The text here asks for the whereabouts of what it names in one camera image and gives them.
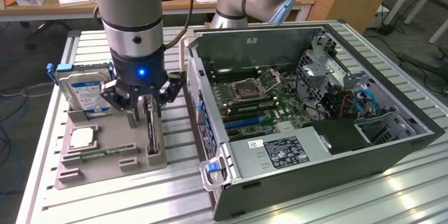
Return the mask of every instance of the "blue cable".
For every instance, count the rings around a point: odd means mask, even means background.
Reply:
[[[357,104],[357,107],[358,107],[361,112],[365,112],[365,110],[363,110],[362,105],[359,105],[359,103],[358,103],[359,102],[358,95],[357,95],[358,93],[366,93],[371,97],[373,103],[374,103],[374,108],[375,108],[375,115],[378,115],[378,111],[381,110],[381,107],[379,107],[379,104],[375,101],[374,93],[367,89],[361,89],[355,92],[355,104]]]
[[[21,181],[22,181],[22,171],[23,171],[23,167],[22,167],[22,162],[21,162],[21,157],[19,157],[19,153],[18,153],[18,149],[17,149],[17,146],[14,145],[13,141],[5,137],[0,137],[0,140],[3,140],[6,142],[6,144],[10,145],[10,148],[17,156],[17,160],[18,160],[18,165],[19,165],[19,177],[18,177],[18,180],[17,182],[9,187],[9,189],[0,194],[0,199],[2,197],[5,197],[9,192],[11,192],[21,184]]]
[[[6,103],[10,103],[10,104],[21,104],[23,106],[23,113],[22,113],[22,115],[13,122],[10,122],[10,123],[7,123],[7,124],[5,124],[2,126],[3,128],[7,128],[7,127],[13,126],[15,123],[18,123],[23,119],[23,117],[26,116],[26,114],[27,114],[27,104],[23,103],[23,102],[7,101],[7,100],[5,100],[2,98],[0,98],[0,102],[6,102]]]

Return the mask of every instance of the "hard drive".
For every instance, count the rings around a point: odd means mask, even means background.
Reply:
[[[62,64],[54,76],[71,110],[83,110],[89,118],[113,114],[111,105],[101,96],[102,82],[111,81],[107,64]]]

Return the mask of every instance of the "aluminum extrusion table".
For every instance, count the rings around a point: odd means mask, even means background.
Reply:
[[[329,24],[437,123],[448,129],[448,108],[347,24],[337,21],[329,21]],[[166,28],[165,41],[171,41],[179,31],[181,28]],[[338,57],[350,70],[361,68],[349,55],[338,54]],[[69,38],[62,63],[95,63],[109,59],[110,47],[103,31],[86,31]],[[169,71],[179,69],[178,59],[179,47],[167,51]],[[59,87],[55,87],[18,223],[215,223],[211,200],[202,185],[183,94],[163,109],[169,167],[57,190],[53,188],[57,179],[54,169],[61,159],[66,121],[67,102]],[[386,173],[251,212],[221,224],[441,223],[448,220],[447,167],[446,134]]]

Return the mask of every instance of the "green circuit board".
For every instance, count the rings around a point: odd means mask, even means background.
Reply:
[[[313,121],[303,102],[291,89],[289,75],[267,70],[259,78],[237,82],[213,82],[213,91],[231,141],[302,128]]]

